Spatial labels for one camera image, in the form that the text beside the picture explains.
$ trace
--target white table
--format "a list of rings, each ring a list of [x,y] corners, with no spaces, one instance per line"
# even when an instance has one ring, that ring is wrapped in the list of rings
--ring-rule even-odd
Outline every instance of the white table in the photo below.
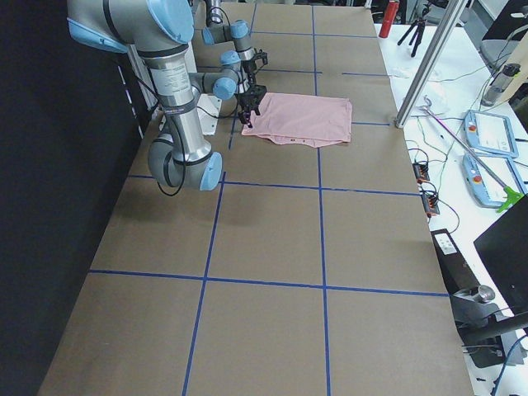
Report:
[[[409,78],[391,77],[391,87],[393,88],[397,106],[402,103],[403,96],[413,80],[413,72],[417,70],[422,62],[422,57],[426,53],[427,46],[431,42],[436,27],[426,27],[422,43],[415,58],[411,58],[412,46],[408,45],[411,35],[406,38],[402,45],[397,45],[398,40],[407,29],[408,26],[392,26],[389,37],[387,39],[379,39],[379,46],[384,56],[387,73],[391,76],[410,76]],[[461,119],[469,109],[479,110],[480,92],[490,77],[488,69],[484,66],[482,59],[464,29],[457,27],[444,48],[435,71],[430,77],[430,81],[453,79],[467,73],[471,74],[453,82],[429,82],[425,88],[429,97],[433,98],[431,109],[436,113],[442,113],[440,117],[448,119],[445,120],[445,123],[453,131],[459,129],[462,123]],[[493,108],[490,112],[508,116],[515,136],[526,139],[524,128],[507,103]],[[443,160],[445,156],[428,146],[424,141],[424,136],[431,146],[438,148],[444,153],[449,150],[453,139],[433,119],[426,117],[422,111],[416,109],[412,115],[414,117],[408,121],[404,128],[408,147],[416,148],[418,146],[427,152],[430,159]],[[419,122],[422,125],[423,134],[416,116],[420,116]],[[519,143],[518,148],[520,151],[518,161],[528,163],[528,144]],[[411,158],[414,159],[417,151],[409,153]],[[436,187],[441,185],[440,198],[451,205],[460,216],[460,226],[451,234],[453,239],[479,282],[495,289],[497,298],[494,302],[499,308],[505,308],[507,307],[506,302],[497,292],[497,287],[493,284],[473,245],[473,241],[498,219],[500,214],[496,210],[477,206],[476,201],[470,195],[462,174],[461,162],[463,155],[463,149],[455,143],[447,158],[442,183],[440,183],[442,163],[430,163],[429,175]],[[424,159],[424,156],[418,154],[417,159]],[[521,166],[517,168],[523,180],[528,180],[528,168]],[[455,214],[442,203],[440,203],[440,210],[441,215],[434,216],[431,219],[430,229],[445,228],[449,231],[453,230],[457,224]],[[511,314],[509,310],[503,312],[506,315]],[[526,347],[527,345],[528,342],[525,340],[522,346]],[[497,378],[501,367],[497,365],[479,369],[473,364],[469,356],[466,356],[466,362],[475,394],[489,394],[493,387],[493,381]],[[486,381],[478,381],[476,380],[477,378],[486,379]],[[524,365],[507,367],[498,394],[528,394],[528,360],[525,360]]]

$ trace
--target red bottle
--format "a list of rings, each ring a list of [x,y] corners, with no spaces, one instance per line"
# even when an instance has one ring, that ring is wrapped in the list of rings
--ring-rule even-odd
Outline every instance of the red bottle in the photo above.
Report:
[[[383,23],[381,24],[381,30],[379,31],[379,37],[382,39],[389,36],[390,27],[393,25],[394,18],[396,17],[396,12],[398,12],[399,1],[390,0],[385,10],[385,15],[383,18]]]

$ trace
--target table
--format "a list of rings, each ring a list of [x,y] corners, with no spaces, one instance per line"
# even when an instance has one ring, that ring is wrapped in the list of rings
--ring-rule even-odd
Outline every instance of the table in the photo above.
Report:
[[[379,39],[379,46],[383,53],[389,75],[403,75],[408,70],[416,69],[422,61],[422,57],[431,42],[436,28],[434,26],[426,27],[422,44],[414,59],[410,57],[411,47],[407,45],[407,42],[401,46],[397,46],[398,40],[407,29],[408,26],[393,26],[389,38]],[[442,94],[445,96],[446,106],[449,108],[446,110],[446,106],[440,105],[439,101],[437,101],[436,112],[446,110],[441,114],[441,118],[447,119],[445,122],[453,131],[459,129],[462,122],[461,119],[465,116],[468,109],[479,109],[480,95],[482,95],[479,95],[479,93],[490,77],[488,69],[485,67],[464,29],[457,27],[454,29],[450,40],[442,52],[430,80],[454,79],[465,74],[468,75],[456,79],[454,82],[428,83],[428,87],[426,88],[433,96],[435,95],[435,90],[441,89],[443,91]],[[394,98],[398,105],[401,104],[406,88],[410,85],[411,81],[411,78],[391,78]],[[493,108],[490,112],[508,116],[515,136],[521,139],[526,138],[526,132],[521,122],[517,119],[515,113],[507,103]],[[408,140],[408,147],[416,148],[418,146],[429,154],[430,159],[444,160],[445,156],[433,147],[447,152],[453,139],[434,120],[424,116],[418,109],[413,114],[415,116],[409,120],[404,128],[405,138]],[[520,150],[519,160],[527,163],[528,147],[523,143],[519,143],[518,148]],[[415,153],[410,153],[411,158],[415,157]],[[489,225],[498,219],[500,214],[495,210],[484,209],[476,205],[461,173],[461,159],[463,155],[463,149],[455,143],[445,166],[442,183],[440,182],[442,163],[432,163],[429,173],[432,182],[436,186],[441,186],[441,199],[453,206],[460,216],[460,226],[452,233],[453,239],[481,284],[490,285],[497,292],[496,286],[493,284],[474,248],[473,241]],[[518,167],[518,170],[523,180],[528,180],[528,169]],[[441,212],[442,214],[440,216],[435,216],[431,219],[429,223],[430,229],[454,229],[457,220],[452,211],[441,204]],[[499,308],[507,307],[498,292],[494,302]],[[466,358],[466,362],[471,374],[475,394],[489,394],[493,386],[492,381],[497,378],[500,367],[494,366],[482,370],[475,367],[469,357]],[[486,381],[477,381],[477,378],[486,379]],[[528,381],[526,381],[526,378],[528,378],[527,364],[508,367],[498,394],[528,393]]]
[[[370,11],[223,6],[268,52],[270,92],[351,99],[352,142],[221,120],[221,185],[170,199],[151,130],[40,394],[473,394]],[[202,71],[231,48],[193,45]]]

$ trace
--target black curtain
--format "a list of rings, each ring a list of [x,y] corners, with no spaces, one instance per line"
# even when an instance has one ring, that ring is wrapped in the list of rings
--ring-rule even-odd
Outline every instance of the black curtain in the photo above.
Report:
[[[0,6],[1,395],[38,391],[148,122],[126,56],[66,17],[64,0]]]

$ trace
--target blue tape grid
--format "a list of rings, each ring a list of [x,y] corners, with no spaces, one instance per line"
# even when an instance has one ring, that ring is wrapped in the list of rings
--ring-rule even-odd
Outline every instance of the blue tape grid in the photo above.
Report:
[[[292,33],[280,33],[280,32],[263,32],[263,31],[253,31],[253,25],[255,21],[255,16],[257,14],[257,4],[253,9],[252,21],[250,26],[250,33],[262,33],[262,34],[275,34],[275,35],[310,35],[312,36],[313,41],[313,71],[300,71],[300,70],[272,70],[272,69],[263,69],[262,71],[268,72],[284,72],[284,73],[312,73],[313,74],[313,87],[314,94],[318,95],[318,79],[317,76],[321,72],[317,70],[317,47],[316,47],[316,36],[334,36],[334,37],[353,37],[353,38],[366,38],[366,39],[376,39],[375,36],[358,36],[358,35],[322,35],[317,34],[315,31],[315,15],[314,7],[311,7],[311,18],[312,18],[312,33],[309,34],[292,34]],[[343,75],[365,75],[365,76],[385,76],[384,74],[368,74],[368,73],[343,73]],[[231,125],[231,132],[229,136],[229,145],[228,149],[232,148],[233,144],[233,135],[234,127],[236,125],[237,117],[233,118],[233,123]],[[373,126],[390,126],[389,123],[375,123],[375,122],[352,122],[355,125],[373,125]],[[360,189],[347,189],[347,188],[331,188],[323,186],[322,178],[322,164],[321,164],[321,150],[317,149],[317,158],[318,158],[318,186],[291,186],[291,185],[280,185],[280,184],[260,184],[260,183],[250,183],[250,182],[240,182],[240,181],[226,181],[226,172],[222,176],[220,182],[220,191],[219,197],[216,206],[216,212],[214,215],[214,223],[211,231],[210,245],[207,255],[207,261],[205,264],[205,270],[203,276],[189,276],[189,275],[178,275],[178,274],[163,274],[163,273],[149,273],[149,272],[136,272],[136,271],[113,271],[113,270],[90,270],[92,274],[108,274],[108,275],[121,275],[121,276],[147,276],[147,277],[157,277],[157,278],[172,278],[172,279],[181,279],[188,281],[200,281],[201,290],[200,290],[200,299],[198,303],[198,308],[196,312],[195,325],[193,328],[192,339],[191,339],[191,348],[189,350],[189,357],[186,367],[186,375],[184,380],[183,389],[181,392],[182,396],[186,396],[189,381],[191,378],[191,369],[192,369],[192,360],[194,356],[194,350],[196,347],[196,339],[199,331],[200,325],[200,316],[201,310],[204,303],[205,291],[207,282],[221,282],[221,283],[233,283],[233,284],[247,284],[247,285],[264,285],[264,286],[275,286],[275,287],[292,287],[292,288],[309,288],[321,290],[323,293],[323,324],[324,324],[324,345],[325,345],[325,368],[326,368],[326,379],[327,379],[327,396],[332,395],[332,383],[331,383],[331,366],[330,366],[330,342],[329,342],[329,330],[328,330],[328,290],[339,290],[339,291],[348,291],[348,292],[360,292],[360,293],[377,293],[377,294],[391,294],[391,295],[417,295],[417,296],[431,296],[431,297],[448,297],[448,294],[445,293],[435,293],[435,292],[423,292],[423,291],[411,291],[411,290],[385,290],[385,289],[372,289],[372,288],[360,288],[360,287],[348,287],[348,286],[339,286],[339,285],[328,285],[327,284],[327,273],[326,273],[326,251],[325,251],[325,237],[324,237],[324,205],[323,205],[323,192],[324,191],[341,191],[341,192],[358,192],[358,193],[368,193],[368,194],[387,194],[395,196],[419,196],[418,193],[407,193],[407,192],[398,192],[398,191],[372,191],[372,190],[360,190]],[[151,176],[145,175],[129,175],[133,178],[152,178]],[[273,187],[273,188],[290,188],[290,189],[305,189],[305,190],[317,190],[319,196],[319,227],[320,227],[320,243],[321,243],[321,271],[322,271],[322,284],[321,285],[311,285],[311,284],[302,284],[302,283],[289,283],[289,282],[277,282],[277,281],[264,281],[264,280],[244,280],[244,279],[231,279],[231,278],[221,278],[221,277],[209,277],[209,268],[210,260],[212,257],[212,252],[215,245],[215,236],[218,226],[219,213],[221,210],[222,197],[224,194],[224,187],[226,185],[233,186],[261,186],[261,187]]]

